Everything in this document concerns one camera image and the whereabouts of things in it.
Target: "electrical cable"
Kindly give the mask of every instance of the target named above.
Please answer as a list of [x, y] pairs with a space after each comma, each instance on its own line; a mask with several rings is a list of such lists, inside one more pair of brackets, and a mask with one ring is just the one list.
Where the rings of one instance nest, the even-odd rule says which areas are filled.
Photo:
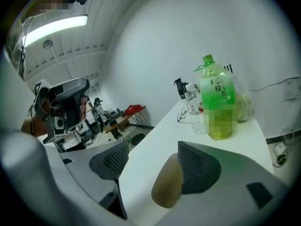
[[270, 87], [270, 86], [273, 86], [273, 85], [278, 85], [278, 84], [283, 83], [283, 82], [285, 82], [285, 81], [287, 81], [287, 80], [288, 80], [288, 79], [285, 79], [285, 80], [280, 81], [280, 82], [278, 82], [278, 83], [276, 83], [276, 84], [267, 85], [266, 87], [263, 87], [262, 89], [252, 89], [252, 90], [249, 90], [249, 91], [261, 91], [261, 90], [263, 90], [263, 89], [265, 89], [265, 88], [267, 88], [267, 87]]
[[25, 57], [26, 57], [26, 52], [24, 50], [25, 49], [25, 42], [26, 42], [26, 38], [27, 38], [27, 34], [28, 34], [28, 31], [29, 31], [30, 25], [32, 24], [32, 20], [33, 20], [33, 17], [31, 18], [31, 20], [29, 22], [29, 25], [28, 25], [26, 35], [25, 35], [25, 38], [24, 38], [24, 44], [22, 43], [22, 40], [21, 40], [21, 55], [20, 55], [19, 75], [22, 76], [22, 77], [23, 77], [23, 74], [25, 72], [25, 64], [24, 64]]
[[31, 122], [31, 124], [30, 124], [30, 127], [31, 127], [31, 133], [32, 133], [32, 135], [34, 136], [34, 131], [33, 131], [33, 118], [35, 117], [35, 115], [32, 117], [32, 108], [33, 108], [33, 107], [34, 107], [33, 105], [30, 107], [30, 116], [31, 116], [31, 118], [32, 118], [32, 122]]
[[281, 167], [282, 167], [282, 165], [281, 165], [281, 166], [275, 166], [275, 164], [273, 164], [273, 166], [274, 166], [275, 168], [281, 168]]
[[290, 127], [287, 127], [282, 130], [281, 134], [283, 134], [282, 140], [288, 153], [294, 144], [295, 133]]
[[111, 139], [107, 140], [106, 142], [100, 144], [100, 145], [103, 145], [103, 144], [106, 144], [107, 142], [111, 141]]
[[74, 130], [73, 130], [72, 132], [73, 132], [73, 134], [74, 134], [74, 136], [75, 136], [75, 138], [76, 138], [76, 140], [77, 140], [77, 142], [78, 142], [78, 144], [79, 144], [79, 140], [77, 139]]

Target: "wall socket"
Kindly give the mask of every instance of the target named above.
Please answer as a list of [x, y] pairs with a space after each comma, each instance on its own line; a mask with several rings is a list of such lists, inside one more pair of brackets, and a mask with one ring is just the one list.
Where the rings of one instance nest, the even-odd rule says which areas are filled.
[[274, 152], [277, 156], [281, 155], [286, 150], [286, 146], [283, 142], [280, 142], [277, 146], [274, 148]]
[[284, 100], [297, 99], [301, 93], [300, 77], [287, 78], [284, 85]]

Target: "plastic bottle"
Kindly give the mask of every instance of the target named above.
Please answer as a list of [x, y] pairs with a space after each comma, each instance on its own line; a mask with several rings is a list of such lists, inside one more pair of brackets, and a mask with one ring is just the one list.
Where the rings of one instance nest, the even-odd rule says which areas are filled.
[[203, 108], [203, 100], [202, 100], [202, 96], [201, 96], [201, 91], [199, 90], [199, 87], [197, 84], [194, 84], [194, 91], [197, 95], [197, 101], [198, 101], [198, 111], [200, 113], [204, 112], [204, 108]]
[[208, 135], [213, 139], [224, 139], [232, 135], [237, 124], [235, 108], [235, 86], [229, 72], [217, 64], [211, 55], [203, 57], [205, 65], [200, 90], [203, 99], [203, 121]]
[[186, 105], [190, 115], [192, 129], [199, 135], [204, 134], [206, 129], [204, 127], [200, 111], [198, 110], [198, 97], [196, 91], [194, 90], [194, 85], [186, 85], [186, 90]]

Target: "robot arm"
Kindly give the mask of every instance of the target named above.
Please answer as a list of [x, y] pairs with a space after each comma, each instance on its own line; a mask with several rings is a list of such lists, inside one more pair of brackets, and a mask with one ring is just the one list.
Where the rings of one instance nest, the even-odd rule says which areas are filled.
[[[77, 78], [58, 84], [51, 88], [40, 89], [35, 111], [44, 122], [48, 137], [43, 143], [55, 142], [82, 124], [80, 116], [80, 100], [88, 96], [90, 82], [87, 79]], [[43, 110], [42, 105], [46, 99], [50, 101], [51, 113]]]

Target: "red object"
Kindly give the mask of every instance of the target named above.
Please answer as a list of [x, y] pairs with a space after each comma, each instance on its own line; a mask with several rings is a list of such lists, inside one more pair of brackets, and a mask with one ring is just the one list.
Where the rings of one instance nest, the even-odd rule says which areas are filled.
[[143, 107], [141, 105], [130, 105], [125, 111], [124, 114], [126, 115], [130, 115], [130, 114], [134, 114], [136, 112], [139, 112], [143, 110]]

